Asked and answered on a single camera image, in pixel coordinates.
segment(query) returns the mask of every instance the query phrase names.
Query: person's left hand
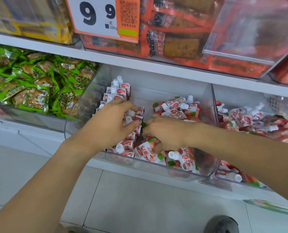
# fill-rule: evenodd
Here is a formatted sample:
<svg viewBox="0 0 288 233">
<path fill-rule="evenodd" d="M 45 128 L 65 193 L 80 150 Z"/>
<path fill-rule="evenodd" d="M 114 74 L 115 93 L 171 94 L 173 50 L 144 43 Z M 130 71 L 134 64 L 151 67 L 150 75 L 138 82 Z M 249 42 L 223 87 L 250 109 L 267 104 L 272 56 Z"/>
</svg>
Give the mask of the person's left hand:
<svg viewBox="0 0 288 233">
<path fill-rule="evenodd" d="M 66 150 L 91 159 L 96 153 L 117 145 L 141 125 L 139 120 L 122 125 L 126 111 L 137 111 L 131 101 L 117 99 L 100 109 L 76 134 L 65 143 Z"/>
</svg>

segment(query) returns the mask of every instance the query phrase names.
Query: white tile floor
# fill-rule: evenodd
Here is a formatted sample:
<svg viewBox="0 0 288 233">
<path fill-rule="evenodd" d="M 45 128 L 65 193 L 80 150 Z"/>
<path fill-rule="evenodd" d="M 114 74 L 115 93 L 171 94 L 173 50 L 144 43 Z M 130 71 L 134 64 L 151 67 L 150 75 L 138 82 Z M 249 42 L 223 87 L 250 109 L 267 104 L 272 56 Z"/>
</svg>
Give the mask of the white tile floor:
<svg viewBox="0 0 288 233">
<path fill-rule="evenodd" d="M 0 209 L 49 158 L 0 147 Z M 288 232 L 288 215 L 130 176 L 85 167 L 61 221 L 91 233 L 203 232 L 225 214 L 240 233 Z"/>
</svg>

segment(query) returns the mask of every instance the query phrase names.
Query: shelf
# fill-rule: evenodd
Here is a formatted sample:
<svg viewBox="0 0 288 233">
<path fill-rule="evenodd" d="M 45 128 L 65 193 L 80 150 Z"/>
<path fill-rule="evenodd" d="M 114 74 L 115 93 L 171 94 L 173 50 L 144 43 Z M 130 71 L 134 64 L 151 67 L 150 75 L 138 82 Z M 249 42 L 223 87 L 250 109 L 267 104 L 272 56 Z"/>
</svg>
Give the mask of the shelf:
<svg viewBox="0 0 288 233">
<path fill-rule="evenodd" d="M 96 61 L 152 73 L 165 74 L 178 78 L 192 79 L 201 82 L 288 97 L 288 86 L 271 82 L 269 78 L 266 77 L 264 77 L 264 79 L 261 81 L 256 81 L 253 79 L 240 78 L 204 70 L 192 69 L 184 66 L 176 66 L 167 63 L 120 56 L 99 51 L 85 51 L 80 41 L 72 46 L 66 46 L 56 43 L 43 42 L 40 40 L 0 34 L 0 44 L 22 47 L 30 50 L 44 51 L 47 53 Z"/>
</svg>

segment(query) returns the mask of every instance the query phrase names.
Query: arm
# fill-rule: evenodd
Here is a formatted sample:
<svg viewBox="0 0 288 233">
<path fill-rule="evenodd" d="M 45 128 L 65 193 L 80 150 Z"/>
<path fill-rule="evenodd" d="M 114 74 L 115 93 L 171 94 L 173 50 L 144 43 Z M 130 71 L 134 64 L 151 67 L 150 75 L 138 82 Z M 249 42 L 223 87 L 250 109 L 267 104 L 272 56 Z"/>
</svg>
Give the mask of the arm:
<svg viewBox="0 0 288 233">
<path fill-rule="evenodd" d="M 182 146 L 201 149 L 254 176 L 288 199 L 288 144 L 266 137 L 188 123 L 165 117 L 152 118 L 143 133 L 151 133 L 161 143 L 155 152 Z"/>
<path fill-rule="evenodd" d="M 75 135 L 64 141 L 53 157 L 0 210 L 0 233 L 51 233 L 59 223 L 68 198 L 87 162 L 98 152 L 122 141 L 138 126 L 124 128 L 131 102 L 115 100 L 104 106 Z"/>
</svg>

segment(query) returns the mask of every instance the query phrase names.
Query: orange price sign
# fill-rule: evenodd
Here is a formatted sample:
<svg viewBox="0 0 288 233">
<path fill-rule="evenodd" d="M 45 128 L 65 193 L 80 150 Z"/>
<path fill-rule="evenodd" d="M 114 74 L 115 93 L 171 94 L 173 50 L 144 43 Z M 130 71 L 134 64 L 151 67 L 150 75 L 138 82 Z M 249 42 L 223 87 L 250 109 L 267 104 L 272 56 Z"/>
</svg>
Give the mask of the orange price sign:
<svg viewBox="0 0 288 233">
<path fill-rule="evenodd" d="M 66 0 L 76 33 L 139 41 L 140 0 Z"/>
</svg>

